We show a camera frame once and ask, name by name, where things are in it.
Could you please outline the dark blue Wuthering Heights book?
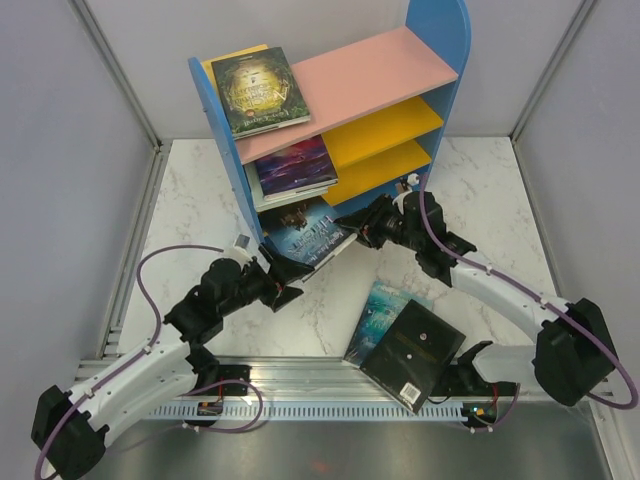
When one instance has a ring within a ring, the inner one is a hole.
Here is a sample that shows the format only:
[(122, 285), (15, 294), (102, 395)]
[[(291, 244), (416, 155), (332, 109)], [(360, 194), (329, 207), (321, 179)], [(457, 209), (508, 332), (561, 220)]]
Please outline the dark blue Wuthering Heights book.
[(280, 254), (322, 268), (356, 240), (340, 227), (336, 210), (322, 197), (312, 197), (258, 215), (263, 235)]

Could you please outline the purple Robinson Crusoe book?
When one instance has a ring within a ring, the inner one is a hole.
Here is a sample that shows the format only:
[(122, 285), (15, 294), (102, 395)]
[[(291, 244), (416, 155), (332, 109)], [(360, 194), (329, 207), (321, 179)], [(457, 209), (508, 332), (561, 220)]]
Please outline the purple Robinson Crusoe book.
[(302, 140), (251, 163), (266, 200), (333, 186), (338, 174), (321, 135)]

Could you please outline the grey Great Gatsby book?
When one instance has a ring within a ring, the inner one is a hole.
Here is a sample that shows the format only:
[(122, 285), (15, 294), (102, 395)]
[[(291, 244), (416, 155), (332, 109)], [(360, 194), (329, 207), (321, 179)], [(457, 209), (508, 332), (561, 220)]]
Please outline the grey Great Gatsby book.
[(293, 193), (277, 194), (274, 198), (268, 199), (260, 185), (255, 167), (252, 165), (245, 166), (244, 171), (250, 187), (254, 208), (258, 213), (328, 192), (327, 187), (316, 187), (301, 192), (294, 191)]

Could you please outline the teal ocean cover book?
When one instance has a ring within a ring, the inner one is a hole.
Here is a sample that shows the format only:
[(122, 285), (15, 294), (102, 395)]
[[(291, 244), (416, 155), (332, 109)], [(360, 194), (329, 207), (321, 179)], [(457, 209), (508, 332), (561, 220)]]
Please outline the teal ocean cover book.
[(410, 300), (431, 310), (433, 301), (376, 280), (370, 290), (343, 361), (359, 368)]

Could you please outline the black book with barcode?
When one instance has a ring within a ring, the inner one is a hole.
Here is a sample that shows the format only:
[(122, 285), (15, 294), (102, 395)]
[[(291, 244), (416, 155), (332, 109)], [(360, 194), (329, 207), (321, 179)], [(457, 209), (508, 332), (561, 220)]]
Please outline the black book with barcode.
[(465, 339), (458, 329), (411, 300), (366, 356), (360, 371), (417, 414)]

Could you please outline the green Alice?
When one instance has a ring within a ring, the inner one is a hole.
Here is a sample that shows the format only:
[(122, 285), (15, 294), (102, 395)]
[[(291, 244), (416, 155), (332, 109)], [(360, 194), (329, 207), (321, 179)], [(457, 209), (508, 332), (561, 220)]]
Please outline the green Alice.
[(211, 69), (235, 139), (311, 120), (309, 107), (282, 48), (215, 60)]

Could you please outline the yellow book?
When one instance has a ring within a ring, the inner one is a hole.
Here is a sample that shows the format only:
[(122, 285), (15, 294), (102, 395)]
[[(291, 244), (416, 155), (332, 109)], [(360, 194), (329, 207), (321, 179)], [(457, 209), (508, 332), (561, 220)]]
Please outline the yellow book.
[(255, 52), (259, 52), (259, 51), (263, 51), (263, 50), (266, 50), (267, 48), (268, 48), (267, 44), (255, 45), (255, 46), (248, 47), (248, 48), (245, 48), (245, 49), (241, 49), (241, 50), (238, 50), (238, 51), (235, 51), (235, 52), (231, 52), (231, 53), (227, 53), (227, 54), (224, 54), (224, 55), (221, 55), (221, 56), (210, 58), (208, 60), (202, 60), (201, 61), (201, 65), (203, 66), (203, 68), (205, 70), (211, 70), (212, 69), (211, 64), (213, 62), (226, 60), (226, 59), (237, 57), (237, 56), (247, 55), (247, 54), (255, 53)]

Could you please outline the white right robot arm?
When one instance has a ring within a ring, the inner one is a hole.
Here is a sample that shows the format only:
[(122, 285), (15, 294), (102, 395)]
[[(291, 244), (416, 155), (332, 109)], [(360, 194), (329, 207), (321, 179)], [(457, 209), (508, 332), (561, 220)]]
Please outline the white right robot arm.
[(456, 370), (471, 394), (491, 383), (539, 387), (556, 402), (573, 406), (616, 368), (617, 354), (601, 309), (583, 298), (571, 303), (508, 279), (476, 246), (450, 231), (431, 193), (391, 198), (337, 219), (359, 243), (380, 249), (387, 242), (414, 252), (422, 271), (471, 295), (514, 324), (530, 344), (477, 344)]

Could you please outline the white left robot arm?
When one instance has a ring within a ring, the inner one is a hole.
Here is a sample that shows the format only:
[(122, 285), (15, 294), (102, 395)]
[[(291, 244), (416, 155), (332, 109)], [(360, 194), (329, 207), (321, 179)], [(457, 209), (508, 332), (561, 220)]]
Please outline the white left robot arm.
[(207, 343), (230, 314), (260, 302), (278, 311), (302, 295), (294, 282), (313, 267), (262, 244), (269, 267), (240, 246), (220, 250), (198, 284), (162, 315), (152, 333), (104, 370), (67, 390), (52, 386), (37, 403), (31, 439), (40, 453), (37, 479), (79, 479), (130, 427), (178, 396), (206, 395), (219, 362)]

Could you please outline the blue pink yellow bookshelf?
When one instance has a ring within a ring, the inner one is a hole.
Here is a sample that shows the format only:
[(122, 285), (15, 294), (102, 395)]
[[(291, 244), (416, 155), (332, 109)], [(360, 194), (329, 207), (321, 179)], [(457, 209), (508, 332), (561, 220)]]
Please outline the blue pink yellow bookshelf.
[(425, 172), (447, 126), (471, 49), (462, 1), (412, 1), (404, 26), (295, 63), (291, 70), (311, 119), (234, 139), (211, 76), (192, 57), (189, 70), (238, 207), (263, 240), (245, 167), (322, 135), (338, 173), (326, 201), (341, 214), (391, 193), (401, 177)]

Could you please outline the aluminium mounting rail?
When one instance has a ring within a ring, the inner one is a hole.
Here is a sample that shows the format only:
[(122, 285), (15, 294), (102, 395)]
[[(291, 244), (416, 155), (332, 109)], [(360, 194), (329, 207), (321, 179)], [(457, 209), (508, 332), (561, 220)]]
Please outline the aluminium mounting rail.
[[(74, 383), (87, 380), (117, 360), (107, 356), (101, 360), (83, 360)], [(237, 357), (219, 356), (222, 365), (248, 365), (250, 381), (262, 393), (280, 400), (382, 400), (385, 392), (360, 370), (337, 357)], [(480, 386), (479, 380), (465, 385), (457, 377), (439, 384), (432, 392), (436, 398), (483, 398), (493, 394), (491, 386)], [(525, 385), (520, 395), (526, 401), (550, 401), (539, 386)]]

